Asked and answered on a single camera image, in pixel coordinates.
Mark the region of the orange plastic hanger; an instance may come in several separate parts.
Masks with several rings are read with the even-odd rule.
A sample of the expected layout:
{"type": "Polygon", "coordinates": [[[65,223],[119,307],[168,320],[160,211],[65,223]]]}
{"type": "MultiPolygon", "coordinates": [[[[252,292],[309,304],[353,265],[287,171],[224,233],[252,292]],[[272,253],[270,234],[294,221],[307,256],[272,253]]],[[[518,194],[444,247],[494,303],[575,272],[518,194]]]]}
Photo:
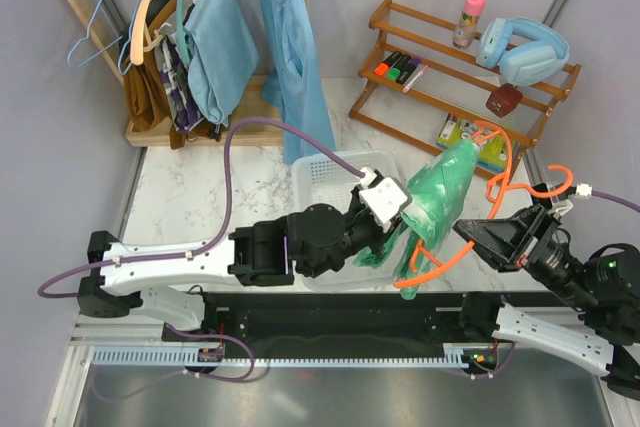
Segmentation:
{"type": "MultiPolygon", "coordinates": [[[[486,120],[477,120],[474,122],[474,124],[478,127],[478,130],[471,136],[471,139],[476,144],[480,144],[481,142],[488,141],[500,135],[507,147],[507,161],[504,171],[500,174],[494,175],[487,181],[485,197],[492,204],[492,208],[488,214],[488,220],[493,220],[496,217],[503,203],[504,197],[508,191],[525,189],[534,198],[550,199],[551,197],[555,197],[566,192],[571,186],[574,180],[573,172],[569,168],[559,164],[553,164],[548,167],[550,171],[559,171],[564,173],[566,176],[565,181],[554,190],[542,193],[536,191],[532,186],[528,184],[512,184],[511,174],[513,168],[513,148],[506,130],[498,126],[497,124],[486,120]]],[[[457,263],[464,259],[474,247],[475,243],[469,241],[450,260],[442,263],[424,247],[424,242],[422,240],[419,240],[416,242],[414,250],[409,259],[409,267],[410,270],[414,273],[414,276],[409,279],[397,280],[393,283],[393,286],[397,289],[405,289],[418,287],[424,283],[427,283],[443,275],[449,269],[454,267],[457,263]],[[427,260],[433,263],[435,265],[435,268],[427,273],[417,274],[418,270],[416,263],[420,256],[425,257],[427,260]]]]}

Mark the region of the green tie-dye trousers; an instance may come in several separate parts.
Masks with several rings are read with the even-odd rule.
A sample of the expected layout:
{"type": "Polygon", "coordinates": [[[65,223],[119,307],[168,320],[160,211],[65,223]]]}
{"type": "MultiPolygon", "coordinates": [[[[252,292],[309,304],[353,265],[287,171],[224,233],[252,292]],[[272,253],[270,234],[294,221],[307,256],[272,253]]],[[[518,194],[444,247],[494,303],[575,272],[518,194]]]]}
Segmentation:
{"type": "Polygon", "coordinates": [[[401,223],[384,242],[382,253],[376,255],[366,247],[355,257],[355,265],[382,266],[397,251],[401,237],[406,236],[406,246],[395,267],[394,278],[408,280],[433,270],[435,263],[422,255],[412,267],[411,257],[418,243],[432,255],[439,253],[462,213],[478,155],[479,147],[474,141],[462,140],[417,171],[406,184],[412,204],[401,213],[401,223]]]}

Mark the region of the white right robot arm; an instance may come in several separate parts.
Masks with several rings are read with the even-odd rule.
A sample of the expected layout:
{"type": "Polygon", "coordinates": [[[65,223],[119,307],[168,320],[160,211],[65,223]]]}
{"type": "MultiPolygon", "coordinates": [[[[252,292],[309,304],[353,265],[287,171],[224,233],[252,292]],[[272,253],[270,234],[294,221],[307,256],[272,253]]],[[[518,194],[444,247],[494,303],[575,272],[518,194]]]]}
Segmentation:
{"type": "Polygon", "coordinates": [[[578,333],[539,320],[490,294],[471,292],[458,315],[460,333],[473,341],[490,338],[524,343],[567,360],[604,381],[613,392],[639,397],[639,251],[608,244],[587,261],[555,240],[559,215],[541,204],[507,219],[467,220],[454,231],[473,242],[474,252],[499,273],[527,272],[589,328],[578,333]]]}

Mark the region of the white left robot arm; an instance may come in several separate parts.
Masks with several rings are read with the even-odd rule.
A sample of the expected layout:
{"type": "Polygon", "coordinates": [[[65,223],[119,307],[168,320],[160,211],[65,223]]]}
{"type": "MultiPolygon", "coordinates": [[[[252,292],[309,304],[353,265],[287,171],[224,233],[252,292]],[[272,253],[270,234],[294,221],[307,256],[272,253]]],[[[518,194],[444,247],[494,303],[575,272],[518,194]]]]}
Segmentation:
{"type": "Polygon", "coordinates": [[[386,178],[376,187],[355,187],[345,211],[317,203],[210,241],[133,246],[96,231],[87,252],[90,272],[76,298],[87,317],[143,315],[208,340],[218,332],[218,314],[178,286],[282,287],[346,267],[371,268],[386,263],[405,232],[413,250],[448,233],[460,213],[442,189],[411,193],[386,178]]]}

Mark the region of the light blue hanging trousers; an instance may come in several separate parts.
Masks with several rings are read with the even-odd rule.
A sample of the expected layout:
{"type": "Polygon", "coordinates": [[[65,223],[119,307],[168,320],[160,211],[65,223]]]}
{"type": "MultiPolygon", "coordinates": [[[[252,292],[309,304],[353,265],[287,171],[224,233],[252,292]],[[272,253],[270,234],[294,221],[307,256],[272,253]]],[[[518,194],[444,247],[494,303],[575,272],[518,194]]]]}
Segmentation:
{"type": "Polygon", "coordinates": [[[260,0],[273,71],[262,98],[281,120],[336,148],[305,0],[260,0]]]}

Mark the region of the white perforated plastic basket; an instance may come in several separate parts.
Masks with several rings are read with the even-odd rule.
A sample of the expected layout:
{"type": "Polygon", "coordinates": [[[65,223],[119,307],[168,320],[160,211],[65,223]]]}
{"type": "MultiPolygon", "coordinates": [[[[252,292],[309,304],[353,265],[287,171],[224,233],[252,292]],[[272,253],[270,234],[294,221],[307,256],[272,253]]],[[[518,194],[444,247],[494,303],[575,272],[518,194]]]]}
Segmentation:
{"type": "MultiPolygon", "coordinates": [[[[361,169],[369,167],[399,181],[405,177],[397,168],[393,157],[382,151],[341,151],[338,156],[361,169]]],[[[351,191],[358,180],[323,154],[303,157],[291,167],[294,209],[303,211],[313,204],[324,203],[345,213],[351,200],[351,191]]],[[[338,271],[328,271],[317,278],[304,277],[303,285],[321,293],[383,291],[394,280],[394,270],[401,258],[408,235],[404,234],[388,259],[377,268],[361,267],[354,260],[346,260],[338,271]]]]}

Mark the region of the green illustrated book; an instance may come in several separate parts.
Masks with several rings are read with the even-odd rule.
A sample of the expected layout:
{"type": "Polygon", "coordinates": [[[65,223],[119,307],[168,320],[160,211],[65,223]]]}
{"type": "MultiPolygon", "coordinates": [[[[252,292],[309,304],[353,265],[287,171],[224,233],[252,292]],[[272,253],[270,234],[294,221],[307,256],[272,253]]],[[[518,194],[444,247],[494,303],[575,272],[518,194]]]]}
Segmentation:
{"type": "MultiPolygon", "coordinates": [[[[478,127],[467,120],[449,114],[436,138],[436,145],[447,149],[460,140],[470,139],[478,127]]],[[[501,173],[507,164],[507,146],[504,139],[497,135],[480,143],[478,165],[493,173],[501,173]]]]}

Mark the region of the dark red cube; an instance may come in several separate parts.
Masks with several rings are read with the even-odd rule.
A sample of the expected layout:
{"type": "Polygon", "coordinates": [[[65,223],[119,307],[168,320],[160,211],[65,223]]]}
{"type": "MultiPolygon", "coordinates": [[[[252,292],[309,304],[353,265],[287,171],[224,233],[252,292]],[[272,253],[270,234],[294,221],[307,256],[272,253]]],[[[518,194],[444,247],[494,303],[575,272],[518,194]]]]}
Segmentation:
{"type": "Polygon", "coordinates": [[[498,118],[504,118],[521,102],[523,93],[511,83],[505,83],[493,91],[486,101],[486,108],[498,118]]]}

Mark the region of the brown wooden shelf rack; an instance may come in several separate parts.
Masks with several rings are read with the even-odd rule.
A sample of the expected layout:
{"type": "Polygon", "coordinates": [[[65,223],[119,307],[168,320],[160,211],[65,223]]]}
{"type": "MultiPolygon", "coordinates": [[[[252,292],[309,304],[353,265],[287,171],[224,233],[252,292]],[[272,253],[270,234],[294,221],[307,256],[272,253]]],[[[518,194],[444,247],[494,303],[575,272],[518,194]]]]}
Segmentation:
{"type": "Polygon", "coordinates": [[[454,23],[394,0],[383,0],[371,14],[368,27],[377,32],[377,38],[359,67],[358,75],[366,84],[349,117],[430,154],[441,152],[435,139],[424,140],[363,111],[376,88],[384,87],[459,119],[487,120],[500,125],[515,142],[514,165],[519,166],[527,152],[538,144],[555,107],[569,99],[581,72],[579,64],[566,65],[558,80],[527,87],[518,106],[505,117],[497,118],[485,103],[499,89],[498,70],[477,65],[474,54],[445,42],[440,33],[451,32],[454,23]],[[378,73],[379,64],[396,51],[418,57],[427,66],[408,91],[378,73]]]}

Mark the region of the orange highlighter marker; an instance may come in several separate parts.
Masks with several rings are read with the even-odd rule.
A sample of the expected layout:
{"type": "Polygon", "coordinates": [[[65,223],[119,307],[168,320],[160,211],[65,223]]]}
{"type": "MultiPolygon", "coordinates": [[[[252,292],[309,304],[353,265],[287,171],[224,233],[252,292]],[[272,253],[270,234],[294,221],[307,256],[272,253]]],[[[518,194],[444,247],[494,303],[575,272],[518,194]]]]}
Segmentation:
{"type": "Polygon", "coordinates": [[[374,73],[378,76],[384,76],[401,57],[402,53],[399,50],[392,52],[374,69],[374,73]]]}

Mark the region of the pink white marker pen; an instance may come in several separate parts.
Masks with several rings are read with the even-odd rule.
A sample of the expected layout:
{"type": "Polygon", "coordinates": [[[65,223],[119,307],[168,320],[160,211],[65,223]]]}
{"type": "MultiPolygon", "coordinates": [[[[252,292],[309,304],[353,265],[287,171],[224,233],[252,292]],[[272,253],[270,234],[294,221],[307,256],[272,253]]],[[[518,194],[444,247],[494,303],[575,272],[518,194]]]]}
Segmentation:
{"type": "Polygon", "coordinates": [[[416,71],[409,77],[407,82],[403,85],[402,92],[408,93],[416,84],[416,82],[425,74],[428,70],[428,65],[421,65],[416,71]]]}

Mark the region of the purple highlighter marker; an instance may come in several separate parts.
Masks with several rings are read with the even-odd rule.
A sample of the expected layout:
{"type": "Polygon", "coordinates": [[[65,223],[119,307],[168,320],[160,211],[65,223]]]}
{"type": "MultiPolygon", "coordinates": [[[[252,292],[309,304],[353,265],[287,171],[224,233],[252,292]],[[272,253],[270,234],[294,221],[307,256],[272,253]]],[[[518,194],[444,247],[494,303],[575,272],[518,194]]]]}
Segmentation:
{"type": "Polygon", "coordinates": [[[412,57],[402,70],[398,79],[402,79],[402,83],[415,71],[415,69],[421,64],[420,57],[412,57]]]}

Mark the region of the light blue headphones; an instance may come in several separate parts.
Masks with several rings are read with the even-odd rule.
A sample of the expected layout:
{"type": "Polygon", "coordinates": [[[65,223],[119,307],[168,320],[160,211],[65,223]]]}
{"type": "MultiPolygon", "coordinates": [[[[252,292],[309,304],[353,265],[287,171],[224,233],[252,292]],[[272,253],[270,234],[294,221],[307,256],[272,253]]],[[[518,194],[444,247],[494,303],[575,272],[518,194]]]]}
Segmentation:
{"type": "Polygon", "coordinates": [[[531,86],[561,71],[569,44],[555,30],[527,18],[496,18],[482,34],[476,63],[497,68],[513,86],[531,86]]]}

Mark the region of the pink capped bottle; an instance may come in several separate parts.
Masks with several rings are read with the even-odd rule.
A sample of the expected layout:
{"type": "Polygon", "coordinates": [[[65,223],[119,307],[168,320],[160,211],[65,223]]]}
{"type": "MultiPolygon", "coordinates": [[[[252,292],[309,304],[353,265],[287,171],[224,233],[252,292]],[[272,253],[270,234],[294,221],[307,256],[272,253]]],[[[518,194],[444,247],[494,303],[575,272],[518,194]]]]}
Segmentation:
{"type": "Polygon", "coordinates": [[[456,48],[466,49],[472,44],[485,6],[486,0],[465,0],[457,26],[453,31],[452,42],[456,48]]]}

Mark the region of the purple patterned hanging garment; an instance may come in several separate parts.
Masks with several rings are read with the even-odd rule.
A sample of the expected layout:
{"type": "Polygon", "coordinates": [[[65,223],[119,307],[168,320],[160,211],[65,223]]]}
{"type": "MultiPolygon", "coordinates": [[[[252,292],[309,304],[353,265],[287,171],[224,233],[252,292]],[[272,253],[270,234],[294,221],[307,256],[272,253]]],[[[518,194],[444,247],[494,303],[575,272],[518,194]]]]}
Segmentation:
{"type": "Polygon", "coordinates": [[[191,94],[187,68],[170,38],[161,40],[154,49],[154,55],[172,123],[179,133],[189,133],[204,117],[191,94]]]}

